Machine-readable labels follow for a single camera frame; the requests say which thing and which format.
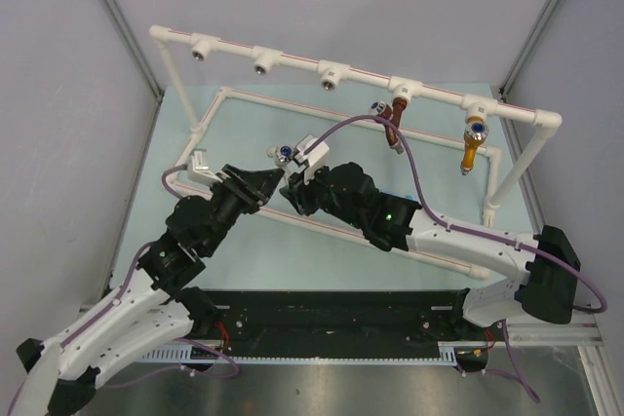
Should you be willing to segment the white water faucet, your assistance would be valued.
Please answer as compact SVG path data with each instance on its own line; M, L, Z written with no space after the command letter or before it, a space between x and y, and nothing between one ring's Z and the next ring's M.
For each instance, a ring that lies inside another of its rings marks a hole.
M289 145L269 147L267 149L267 156L273 160L278 168L287 166L293 160L293 153L294 150Z

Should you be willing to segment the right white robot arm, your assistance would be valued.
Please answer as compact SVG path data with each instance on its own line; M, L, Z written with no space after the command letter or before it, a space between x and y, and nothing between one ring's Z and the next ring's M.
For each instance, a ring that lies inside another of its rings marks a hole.
M472 339L497 321L527 314L568 324L574 306L580 261L566 234L544 226L537 235L504 233L428 214L423 204L384 193L355 163L322 167L310 181L292 174L281 195L295 211L321 210L359 230L383 251L414 250L466 261L502 276L502 281L461 294L449 315L451 331Z

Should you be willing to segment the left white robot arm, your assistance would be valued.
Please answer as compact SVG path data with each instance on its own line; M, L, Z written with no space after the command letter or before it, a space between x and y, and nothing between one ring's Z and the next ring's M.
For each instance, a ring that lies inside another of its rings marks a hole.
M116 373L145 353L215 326L217 308L190 283L243 214L265 206L285 173L226 165L200 175L211 196L178 198L166 231L136 253L123 282L86 314L46 340L17 348L27 376L11 415L73 415Z

